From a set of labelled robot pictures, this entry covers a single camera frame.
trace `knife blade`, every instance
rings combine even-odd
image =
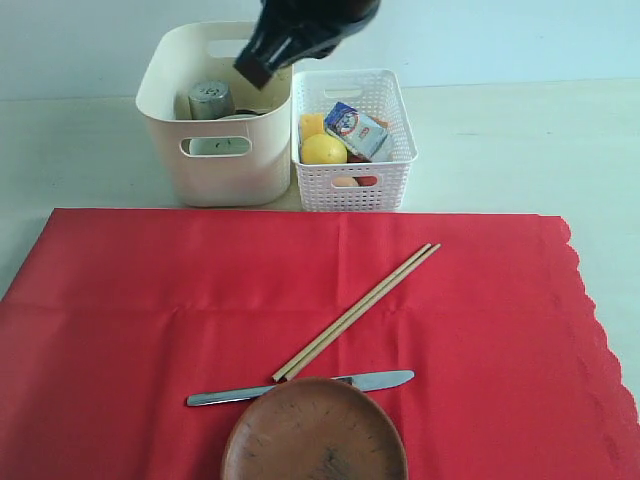
[[[411,380],[415,374],[412,370],[392,370],[389,372],[361,373],[358,375],[346,375],[333,377],[333,380],[353,385],[363,392],[393,388]],[[239,402],[259,397],[275,388],[277,385],[264,387],[240,388],[215,393],[198,393],[187,397],[189,407],[202,407],[204,405],[217,405],[227,402]]]

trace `wooden chopstick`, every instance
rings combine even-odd
[[[414,253],[402,265],[394,270],[382,282],[376,285],[369,293],[362,297],[353,307],[347,310],[340,318],[327,327],[318,337],[307,345],[300,353],[293,357],[274,375],[276,382],[286,378],[291,380],[304,367],[306,367],[320,352],[322,352],[331,342],[338,338],[347,328],[353,325],[367,310],[375,305],[378,300],[389,293],[396,285],[404,280],[411,272],[422,264],[427,258],[433,255],[440,244],[432,246],[430,243],[424,245]]]

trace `white plastic basket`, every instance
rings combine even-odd
[[[293,77],[291,158],[307,211],[393,211],[400,208],[418,152],[397,77],[389,70],[309,71]],[[300,162],[300,115],[328,114],[342,101],[389,122],[392,162],[305,165]],[[376,177],[367,187],[336,187],[337,177]]]
[[[231,40],[246,40],[253,29],[252,22],[207,22],[168,32],[138,90],[136,106],[147,119],[176,196],[187,205],[259,205],[289,187],[292,68],[283,69],[259,91],[233,68],[234,57],[212,53],[215,42],[228,46]],[[191,120],[189,90],[213,79],[229,83],[238,109],[269,113],[248,119]],[[190,153],[190,139],[206,138],[211,144],[212,137],[245,147],[235,153],[227,149],[223,155]]]

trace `white table surface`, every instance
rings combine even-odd
[[[640,398],[640,80],[404,91],[403,211],[562,215]],[[54,207],[177,207],[133,99],[0,102],[0,295]],[[264,208],[299,210],[297,188]]]

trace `wooden plate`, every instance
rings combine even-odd
[[[405,480],[393,423],[343,382],[304,378],[278,385],[242,415],[227,442],[223,480]]]

